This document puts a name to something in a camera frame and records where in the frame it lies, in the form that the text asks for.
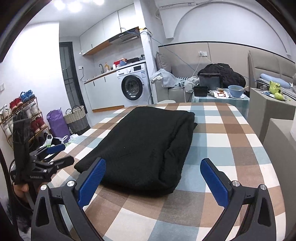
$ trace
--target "blue sneaker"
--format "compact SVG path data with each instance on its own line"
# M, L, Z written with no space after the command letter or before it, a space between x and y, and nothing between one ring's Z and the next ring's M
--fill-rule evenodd
M31 90L28 90L26 94L27 94L27 96L29 97L30 100L35 98L35 95L33 94L33 92Z
M26 92L20 93L20 99L22 100L23 103L26 103L30 100L30 98L27 96Z

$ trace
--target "soap bottle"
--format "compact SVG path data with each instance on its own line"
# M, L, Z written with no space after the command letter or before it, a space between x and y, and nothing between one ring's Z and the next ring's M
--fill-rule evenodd
M107 72L109 70L110 70L110 66L107 63L105 63L105 72Z

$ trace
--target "white front-loading washer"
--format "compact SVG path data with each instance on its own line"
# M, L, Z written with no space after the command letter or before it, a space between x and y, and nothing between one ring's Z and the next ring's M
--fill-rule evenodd
M145 63L118 70L117 77L121 83L120 98L125 107L153 103Z

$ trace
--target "woven basket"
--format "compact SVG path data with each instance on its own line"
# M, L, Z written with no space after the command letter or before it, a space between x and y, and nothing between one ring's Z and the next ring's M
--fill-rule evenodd
M73 134L82 135L84 132L90 129L90 126L86 118L84 106L76 106L76 108L66 110L64 119Z

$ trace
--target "light bulb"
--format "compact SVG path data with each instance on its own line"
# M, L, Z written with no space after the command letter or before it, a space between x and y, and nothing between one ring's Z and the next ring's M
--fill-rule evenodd
M74 1L74 2L68 3L67 6L68 6L68 9L71 12L79 12L82 9L82 5L78 1Z
M58 10L63 10L66 7L66 4L64 4L62 2L62 0L55 0L54 1L54 6L58 9Z
M104 4L104 0L94 0L94 3L96 3L98 5L103 5Z

